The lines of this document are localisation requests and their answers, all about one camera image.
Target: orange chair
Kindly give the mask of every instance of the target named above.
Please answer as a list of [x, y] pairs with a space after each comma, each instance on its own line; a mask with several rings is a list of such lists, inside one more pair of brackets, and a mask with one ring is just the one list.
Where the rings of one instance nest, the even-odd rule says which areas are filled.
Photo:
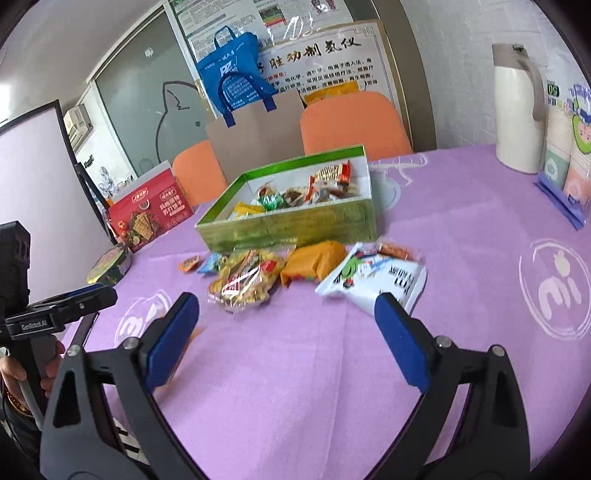
[[348, 93], [312, 103], [300, 120], [306, 155], [363, 145], [369, 161], [413, 153], [402, 120], [378, 92]]
[[209, 140], [179, 153], [173, 170], [191, 206], [215, 200], [228, 187]]

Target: person's hand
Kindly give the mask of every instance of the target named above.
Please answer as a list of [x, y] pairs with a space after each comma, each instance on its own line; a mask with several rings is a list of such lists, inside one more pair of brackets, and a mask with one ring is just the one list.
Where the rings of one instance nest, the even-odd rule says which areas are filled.
[[[45, 391], [45, 396], [47, 398], [49, 398], [51, 394], [51, 389], [53, 388], [53, 384], [56, 381], [57, 371], [60, 368], [60, 354], [66, 351], [63, 343], [61, 343], [59, 340], [57, 341], [56, 351], [56, 357], [45, 367], [47, 378], [41, 380], [41, 388]], [[22, 367], [22, 365], [15, 358], [2, 355], [0, 356], [0, 373], [2, 374], [4, 384], [11, 395], [15, 397], [24, 407], [29, 408], [27, 402], [25, 402], [25, 399], [22, 396], [21, 387], [18, 384], [19, 380], [23, 381], [27, 379], [27, 373], [25, 372], [25, 369]]]

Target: waffle picture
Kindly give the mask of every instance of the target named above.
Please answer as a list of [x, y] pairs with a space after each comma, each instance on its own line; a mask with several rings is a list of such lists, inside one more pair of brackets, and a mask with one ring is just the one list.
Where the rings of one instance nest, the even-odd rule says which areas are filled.
[[150, 222], [150, 217], [147, 213], [140, 213], [138, 216], [136, 216], [132, 228], [147, 241], [149, 241], [154, 236], [152, 222]]

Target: blue tote bag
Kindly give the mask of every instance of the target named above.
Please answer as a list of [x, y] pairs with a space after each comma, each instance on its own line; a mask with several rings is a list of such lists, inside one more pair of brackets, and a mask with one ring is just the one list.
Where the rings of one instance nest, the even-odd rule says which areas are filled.
[[[232, 39], [220, 46], [217, 34], [225, 29], [228, 29]], [[243, 74], [223, 83], [225, 98], [234, 110], [259, 100], [261, 95], [257, 90], [264, 95], [277, 93], [276, 88], [269, 85], [258, 71], [258, 39], [255, 34], [246, 32], [236, 37], [232, 29], [225, 26], [216, 32], [213, 43], [216, 50], [197, 63], [197, 71], [208, 97], [220, 113], [228, 111], [219, 93], [222, 91], [220, 82], [227, 73]], [[256, 88], [245, 77], [252, 79]]]

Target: glass door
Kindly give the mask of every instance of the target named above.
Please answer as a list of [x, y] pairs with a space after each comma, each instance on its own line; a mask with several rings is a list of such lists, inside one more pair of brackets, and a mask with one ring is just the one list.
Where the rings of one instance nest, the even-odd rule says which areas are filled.
[[140, 176], [206, 139], [207, 113], [164, 10], [96, 78]]

